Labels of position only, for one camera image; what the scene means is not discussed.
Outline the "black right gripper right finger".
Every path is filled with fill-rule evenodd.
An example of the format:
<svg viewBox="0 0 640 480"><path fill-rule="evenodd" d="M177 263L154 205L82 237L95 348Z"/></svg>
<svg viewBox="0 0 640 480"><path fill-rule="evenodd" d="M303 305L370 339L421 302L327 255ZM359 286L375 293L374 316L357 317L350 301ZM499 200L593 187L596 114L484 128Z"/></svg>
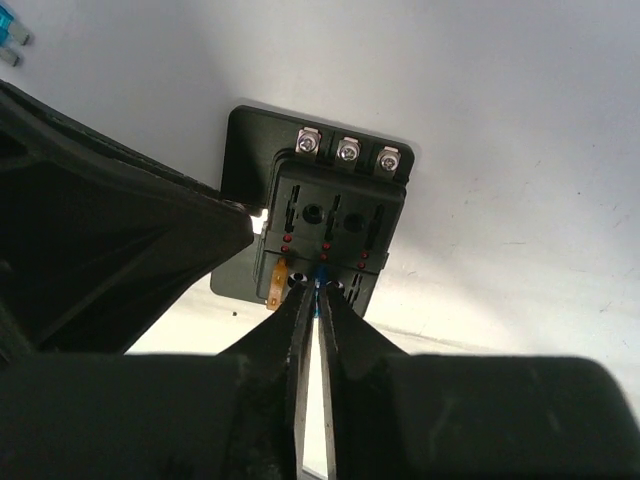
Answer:
<svg viewBox="0 0 640 480"><path fill-rule="evenodd" d="M411 355L318 293L333 479L635 479L639 428L580 357Z"/></svg>

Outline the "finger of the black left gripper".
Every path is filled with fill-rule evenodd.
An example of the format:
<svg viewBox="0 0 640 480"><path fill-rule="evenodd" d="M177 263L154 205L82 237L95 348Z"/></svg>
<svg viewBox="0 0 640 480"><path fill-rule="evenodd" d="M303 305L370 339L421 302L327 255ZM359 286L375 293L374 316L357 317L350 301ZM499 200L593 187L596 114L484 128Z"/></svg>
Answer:
<svg viewBox="0 0 640 480"><path fill-rule="evenodd" d="M1 351L122 353L252 243L217 190L1 86Z"/></svg>

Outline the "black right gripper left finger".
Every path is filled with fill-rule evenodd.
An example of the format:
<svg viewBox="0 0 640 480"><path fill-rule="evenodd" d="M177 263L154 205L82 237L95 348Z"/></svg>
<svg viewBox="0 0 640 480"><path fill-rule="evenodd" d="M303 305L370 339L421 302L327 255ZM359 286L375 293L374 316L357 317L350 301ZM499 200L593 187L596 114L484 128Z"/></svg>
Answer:
<svg viewBox="0 0 640 480"><path fill-rule="evenodd" d="M295 479L314 290L226 350L40 354L1 375L5 479Z"/></svg>

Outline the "blue blade fuse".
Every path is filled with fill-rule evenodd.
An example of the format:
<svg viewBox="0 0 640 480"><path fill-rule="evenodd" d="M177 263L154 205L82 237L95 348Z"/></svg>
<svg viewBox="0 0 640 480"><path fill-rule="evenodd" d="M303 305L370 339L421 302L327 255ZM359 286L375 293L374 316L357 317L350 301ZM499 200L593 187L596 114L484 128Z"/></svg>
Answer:
<svg viewBox="0 0 640 480"><path fill-rule="evenodd" d="M24 46L31 38L30 31L6 7L1 6L1 60L16 67L20 63L20 56L12 50L10 43Z"/></svg>
<svg viewBox="0 0 640 480"><path fill-rule="evenodd" d="M327 283L327 268L324 265L317 267L314 273L314 318L320 317L320 291Z"/></svg>

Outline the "black fuse box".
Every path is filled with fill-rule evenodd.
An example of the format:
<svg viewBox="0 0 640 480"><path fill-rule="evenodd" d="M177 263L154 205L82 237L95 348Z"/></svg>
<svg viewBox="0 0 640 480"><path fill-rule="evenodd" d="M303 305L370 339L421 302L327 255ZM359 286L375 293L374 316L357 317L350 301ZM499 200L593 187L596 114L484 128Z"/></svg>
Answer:
<svg viewBox="0 0 640 480"><path fill-rule="evenodd" d="M264 222L253 243L216 268L213 293L277 303L300 280L335 281L365 314L389 256L415 161L405 143L238 106L228 117L220 193Z"/></svg>

